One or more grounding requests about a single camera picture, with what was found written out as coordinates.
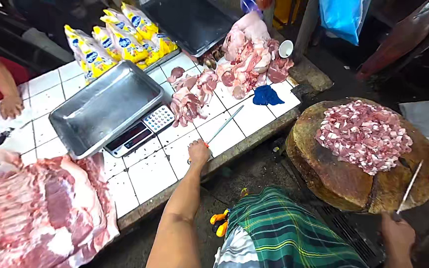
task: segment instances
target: blue rag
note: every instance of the blue rag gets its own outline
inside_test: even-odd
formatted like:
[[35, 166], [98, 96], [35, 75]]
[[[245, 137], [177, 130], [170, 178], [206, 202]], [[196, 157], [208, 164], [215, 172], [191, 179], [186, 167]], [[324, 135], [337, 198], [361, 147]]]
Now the blue rag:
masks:
[[284, 103], [284, 101], [279, 99], [271, 86], [265, 85], [254, 90], [253, 103], [256, 105], [277, 105]]

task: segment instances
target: white tiled counter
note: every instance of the white tiled counter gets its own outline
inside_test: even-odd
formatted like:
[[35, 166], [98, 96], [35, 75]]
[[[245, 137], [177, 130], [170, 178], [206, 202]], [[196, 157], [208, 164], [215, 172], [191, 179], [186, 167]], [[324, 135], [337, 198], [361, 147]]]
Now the white tiled counter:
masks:
[[[166, 78], [177, 66], [190, 75], [203, 71], [202, 66], [181, 53], [156, 67], [148, 75], [171, 95], [174, 90]], [[11, 135], [2, 147], [20, 152], [25, 164], [35, 162], [37, 158], [65, 154], [67, 150], [53, 130], [48, 114], [84, 86], [83, 74], [76, 62], [21, 85], [25, 106], [31, 107], [33, 111], [33, 121], [23, 130]], [[105, 170], [110, 177], [109, 188], [115, 199], [117, 217], [124, 216], [144, 202], [150, 202], [155, 195], [182, 179], [189, 167], [186, 161], [188, 144], [199, 138], [208, 141], [241, 105], [244, 108], [240, 113], [210, 143], [213, 157], [300, 104], [291, 93], [293, 86], [290, 82], [271, 84], [271, 87], [284, 104], [254, 105], [253, 91], [244, 100], [235, 100], [223, 83], [219, 82], [210, 104], [203, 108], [208, 116], [206, 120], [197, 118], [187, 127], [170, 126], [135, 152], [122, 158], [114, 158], [104, 152]]]

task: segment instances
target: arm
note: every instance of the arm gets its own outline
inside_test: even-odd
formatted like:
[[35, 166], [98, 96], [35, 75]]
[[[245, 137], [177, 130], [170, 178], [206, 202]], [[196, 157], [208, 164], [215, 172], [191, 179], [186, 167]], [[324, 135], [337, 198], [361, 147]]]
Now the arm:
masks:
[[415, 230], [401, 220], [395, 222], [390, 214], [382, 213], [382, 235], [385, 241], [387, 260], [385, 268], [413, 268], [410, 252], [415, 242]]
[[22, 100], [19, 96], [16, 83], [6, 66], [0, 63], [0, 92], [3, 94], [3, 101], [0, 105], [1, 116], [15, 118], [21, 114]]
[[148, 257], [152, 267], [201, 267], [194, 216], [200, 204], [200, 175], [210, 152], [201, 139], [188, 148], [190, 168], [163, 211]]

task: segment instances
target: scale keypad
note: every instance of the scale keypad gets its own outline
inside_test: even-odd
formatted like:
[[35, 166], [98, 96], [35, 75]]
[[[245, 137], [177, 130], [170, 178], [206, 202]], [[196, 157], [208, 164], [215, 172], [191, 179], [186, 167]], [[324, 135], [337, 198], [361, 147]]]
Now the scale keypad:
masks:
[[175, 116], [170, 111], [170, 109], [163, 105], [153, 111], [151, 114], [147, 115], [143, 122], [147, 125], [153, 132], [158, 132], [167, 125], [170, 125], [171, 122], [175, 119]]

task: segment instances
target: meat cut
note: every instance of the meat cut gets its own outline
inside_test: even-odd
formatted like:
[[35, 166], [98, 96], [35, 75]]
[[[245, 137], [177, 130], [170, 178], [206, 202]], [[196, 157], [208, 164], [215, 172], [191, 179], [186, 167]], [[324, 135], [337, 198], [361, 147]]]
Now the meat cut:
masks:
[[170, 109], [175, 115], [173, 127], [182, 125], [183, 127], [188, 125], [188, 122], [193, 122], [193, 119], [199, 117], [206, 119], [206, 115], [203, 113], [203, 106], [209, 104], [214, 94], [218, 76], [214, 70], [204, 70], [203, 73], [196, 76], [186, 75], [182, 77], [182, 74], [173, 75], [179, 70], [183, 70], [180, 67], [176, 67], [172, 70], [172, 76], [167, 81], [173, 81], [173, 77], [178, 77], [175, 82], [172, 83], [175, 93], [172, 95], [172, 102], [170, 103]]
[[0, 150], [0, 267], [74, 268], [118, 234], [104, 159], [68, 155], [23, 167]]
[[413, 141], [398, 115], [382, 106], [356, 100], [324, 114], [315, 139], [339, 161], [358, 165], [370, 175], [396, 167], [400, 155], [411, 151]]
[[291, 59], [279, 56], [279, 42], [271, 39], [265, 23], [256, 11], [244, 15], [227, 34], [223, 43], [225, 63], [216, 73], [235, 99], [243, 99], [255, 87], [286, 79], [294, 66]]

